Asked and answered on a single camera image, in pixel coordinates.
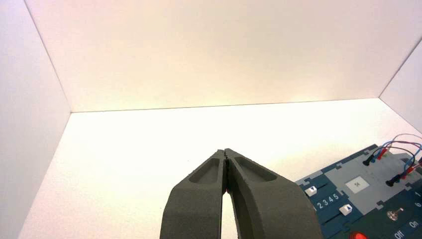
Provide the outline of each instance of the circuit board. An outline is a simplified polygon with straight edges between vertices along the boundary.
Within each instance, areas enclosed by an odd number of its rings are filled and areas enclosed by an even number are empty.
[[[376,148],[374,144],[296,182],[308,195],[311,187],[316,189],[308,197],[324,238],[422,238],[422,170],[390,187],[385,182],[403,171],[410,156],[387,151],[382,160],[363,165]]]

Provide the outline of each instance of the gray panel section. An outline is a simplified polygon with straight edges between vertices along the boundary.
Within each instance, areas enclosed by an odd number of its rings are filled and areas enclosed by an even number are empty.
[[[407,183],[414,183],[422,176],[414,172],[407,176],[405,180],[389,187],[385,181],[403,171],[404,163],[402,158],[409,158],[406,154],[393,155],[389,152],[385,153],[382,160],[376,160],[369,166],[362,164],[362,161],[368,158],[368,155],[361,155],[345,164],[340,164],[341,168],[332,169],[326,172],[327,178],[337,187],[338,191],[344,192],[349,196],[349,200],[353,203],[362,214],[367,214],[374,208],[382,208],[378,202],[385,202],[402,190],[409,190]],[[369,186],[358,193],[353,193],[345,184],[356,177],[362,177]]]
[[[308,179],[308,178],[314,179],[314,178],[316,178],[316,177],[318,177],[320,175],[322,175],[322,171],[321,170],[319,170],[319,171],[317,171],[317,172],[315,172],[313,174],[310,174],[310,175],[308,175],[308,176],[306,176],[304,178],[299,179],[298,181],[296,181],[296,184],[297,185],[307,185],[307,184],[309,184],[309,182],[308,181],[305,181],[306,179]]]

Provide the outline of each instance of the wire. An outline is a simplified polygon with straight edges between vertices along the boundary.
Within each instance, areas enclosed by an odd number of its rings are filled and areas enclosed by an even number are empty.
[[[414,163],[415,163],[415,154],[413,154],[412,152],[410,152],[409,150],[407,150],[407,149],[405,149],[405,148],[400,148],[400,147],[393,147],[393,146],[382,146],[382,147],[379,147],[378,149],[376,149],[374,152],[372,152],[372,154],[371,154],[371,156],[374,156],[374,153],[376,152],[376,151],[378,151],[379,149],[381,149],[381,148],[396,148],[396,149],[401,149],[401,150],[404,150],[404,151],[406,151],[406,152],[408,152],[408,153],[410,153],[411,155],[412,155],[412,164],[411,165],[413,165]],[[406,169],[405,169],[405,171],[401,174],[401,176],[404,176],[406,174]]]
[[[412,144],[412,145],[414,145],[414,146],[416,146],[416,147],[418,147],[419,149],[416,151],[416,153],[415,154],[412,154],[412,155],[414,155],[414,157],[413,157],[413,163],[415,162],[415,156],[422,150],[422,144],[420,144],[420,143],[416,143],[416,142],[408,142],[408,141],[388,141],[388,142],[385,142],[383,145],[382,145],[382,147],[379,147],[379,148],[377,148],[374,152],[377,152],[377,151],[379,151],[381,148],[387,148],[387,147],[390,147],[390,146],[387,146],[387,145],[389,145],[389,144],[393,144],[393,143],[405,143],[405,144]],[[382,150],[381,151],[379,151],[378,153],[377,153],[377,155],[375,155],[375,157],[377,158],[377,157],[379,157],[380,155],[381,155],[381,153],[382,153]],[[411,161],[412,159],[410,158],[405,164],[404,164],[404,166],[403,166],[403,173],[405,174],[406,173],[406,166],[412,166],[413,165],[413,163],[412,164],[409,164],[410,163],[410,161]]]
[[[421,139],[421,140],[422,140],[422,137],[420,137],[419,135],[416,135],[416,134],[412,134],[412,133],[400,133],[400,134],[397,134],[397,135],[393,138],[393,140],[391,140],[391,141],[395,141],[397,137],[399,137],[399,136],[403,136],[403,135],[410,135],[410,136],[414,136],[414,137],[419,138],[419,139]],[[416,151],[415,155],[417,155],[417,154],[418,154],[421,150],[422,150],[422,149],[420,148],[418,151]],[[405,164],[404,168],[406,168],[406,166],[409,164],[409,162],[410,162],[410,160],[408,160],[408,161],[406,162],[406,164]]]
[[[415,137],[417,137],[417,138],[419,138],[419,139],[422,139],[422,137],[420,137],[420,136],[418,136],[418,135],[416,135],[416,134],[412,134],[412,133],[401,133],[401,134],[397,134],[397,135],[393,138],[393,140],[392,140],[392,141],[396,140],[396,138],[397,138],[397,137],[402,136],[402,135],[411,135],[411,136],[415,136]]]

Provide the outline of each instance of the cable connector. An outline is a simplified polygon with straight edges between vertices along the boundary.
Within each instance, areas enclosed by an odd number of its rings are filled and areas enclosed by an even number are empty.
[[[394,183],[397,183],[400,180],[400,178],[401,178],[401,175],[397,174],[392,179],[385,181],[385,184],[387,184],[389,187],[392,187]]]
[[[371,160],[373,160],[374,159],[374,155],[373,154],[371,154],[371,156],[369,156],[369,158],[368,159],[366,159],[365,161],[363,161],[362,163],[363,163],[363,165],[365,165],[365,166],[369,166],[369,163],[371,162]]]
[[[415,169],[415,167],[409,167],[408,169],[406,169],[406,174],[402,176],[402,179],[406,179],[406,176],[411,173],[413,170]]]
[[[382,155],[384,155],[384,153],[385,152],[387,152],[387,148],[384,148],[382,151],[381,151],[381,153],[380,153],[380,155],[378,156],[378,160],[381,160],[381,157],[382,157]]]

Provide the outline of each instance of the blue wire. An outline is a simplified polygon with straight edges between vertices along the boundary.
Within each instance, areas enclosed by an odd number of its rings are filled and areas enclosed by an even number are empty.
[[[388,142],[385,142],[383,144],[383,146],[380,147],[380,148],[378,148],[377,150],[380,150],[381,148],[385,147],[387,144],[392,143],[392,142],[398,142],[398,143],[400,143],[400,141],[388,141]],[[413,142],[412,142],[412,144],[419,145],[419,149],[415,153],[415,157],[416,157],[416,155],[422,150],[422,144],[420,144],[420,143],[413,143]],[[378,153],[375,156],[375,158],[378,158],[378,156],[380,156],[381,152],[382,152],[382,150],[378,151]],[[412,159],[413,159],[413,156],[410,159],[408,159],[407,162],[404,164],[404,166],[403,166],[403,174],[402,175],[406,174],[406,166],[411,166]]]

